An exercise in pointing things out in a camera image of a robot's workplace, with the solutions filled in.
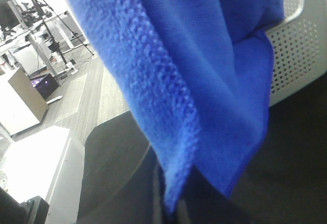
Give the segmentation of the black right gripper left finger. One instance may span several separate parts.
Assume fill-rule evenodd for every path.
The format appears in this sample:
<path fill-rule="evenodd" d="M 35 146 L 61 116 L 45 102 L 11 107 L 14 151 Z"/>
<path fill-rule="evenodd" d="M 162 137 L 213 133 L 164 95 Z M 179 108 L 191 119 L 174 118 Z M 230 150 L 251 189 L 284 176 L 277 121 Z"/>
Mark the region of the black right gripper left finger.
<path fill-rule="evenodd" d="M 153 148 L 149 145 L 145 155 L 149 167 L 150 223 L 176 223 L 176 215 L 169 214 L 165 205 L 165 179 Z"/>

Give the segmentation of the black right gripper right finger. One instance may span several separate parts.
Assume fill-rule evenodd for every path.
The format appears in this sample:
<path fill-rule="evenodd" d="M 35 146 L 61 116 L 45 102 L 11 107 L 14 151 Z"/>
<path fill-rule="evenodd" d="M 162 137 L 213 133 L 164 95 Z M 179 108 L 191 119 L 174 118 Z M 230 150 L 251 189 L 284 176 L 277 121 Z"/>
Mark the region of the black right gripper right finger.
<path fill-rule="evenodd" d="M 176 223 L 255 223 L 193 166 L 176 209 Z"/>

